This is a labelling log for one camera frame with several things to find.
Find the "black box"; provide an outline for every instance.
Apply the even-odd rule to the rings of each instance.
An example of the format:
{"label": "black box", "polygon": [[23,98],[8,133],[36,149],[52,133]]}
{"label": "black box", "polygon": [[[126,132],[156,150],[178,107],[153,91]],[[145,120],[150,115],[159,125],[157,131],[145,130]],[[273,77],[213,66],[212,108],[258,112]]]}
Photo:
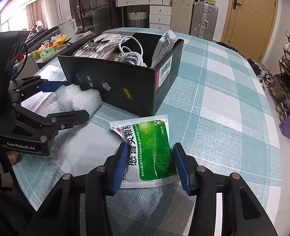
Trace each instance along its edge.
{"label": "black box", "polygon": [[[150,67],[161,35],[134,33],[133,37],[142,45],[143,61]],[[97,89],[104,102],[147,117],[156,114],[178,76],[183,43],[183,39],[177,40],[153,69],[97,58],[58,56],[58,59],[70,84],[79,85],[81,90]],[[124,42],[124,46],[141,52],[133,39]]]}

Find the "white foam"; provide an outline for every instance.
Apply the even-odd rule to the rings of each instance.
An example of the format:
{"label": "white foam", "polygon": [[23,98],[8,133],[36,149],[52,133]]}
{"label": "white foam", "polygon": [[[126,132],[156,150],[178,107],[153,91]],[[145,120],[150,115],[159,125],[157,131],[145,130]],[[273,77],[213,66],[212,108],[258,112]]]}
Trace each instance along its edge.
{"label": "white foam", "polygon": [[61,86],[55,92],[57,102],[65,111],[86,110],[92,115],[101,105],[102,100],[98,90],[82,91],[78,85]]}

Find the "suitcase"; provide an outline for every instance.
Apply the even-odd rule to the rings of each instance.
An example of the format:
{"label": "suitcase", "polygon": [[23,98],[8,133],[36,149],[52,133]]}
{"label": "suitcase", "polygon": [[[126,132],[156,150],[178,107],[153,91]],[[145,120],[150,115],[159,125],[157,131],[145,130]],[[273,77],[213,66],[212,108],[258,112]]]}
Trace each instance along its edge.
{"label": "suitcase", "polygon": [[196,2],[193,8],[190,35],[208,41],[213,40],[218,15],[218,7],[215,5]]}
{"label": "suitcase", "polygon": [[171,26],[174,32],[190,34],[194,0],[172,0]]}

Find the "floor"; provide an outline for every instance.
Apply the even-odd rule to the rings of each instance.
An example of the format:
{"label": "floor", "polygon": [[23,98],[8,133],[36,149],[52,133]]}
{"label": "floor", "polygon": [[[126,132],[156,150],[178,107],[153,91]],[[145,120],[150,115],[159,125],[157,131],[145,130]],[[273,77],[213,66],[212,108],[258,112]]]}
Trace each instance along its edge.
{"label": "floor", "polygon": [[278,236],[288,236],[290,234],[290,139],[281,134],[278,127],[280,120],[275,110],[275,104],[267,89],[265,89],[265,94],[277,128],[283,169],[281,196],[274,226]]}

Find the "human hand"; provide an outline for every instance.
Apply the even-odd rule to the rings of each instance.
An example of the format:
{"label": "human hand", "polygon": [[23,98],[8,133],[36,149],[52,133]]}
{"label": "human hand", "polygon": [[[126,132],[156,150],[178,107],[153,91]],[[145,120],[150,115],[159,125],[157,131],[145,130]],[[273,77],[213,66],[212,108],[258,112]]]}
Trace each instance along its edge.
{"label": "human hand", "polygon": [[18,152],[14,152],[14,151],[7,151],[6,152],[8,159],[10,161],[11,164],[15,163],[17,161],[17,157],[18,157]]}

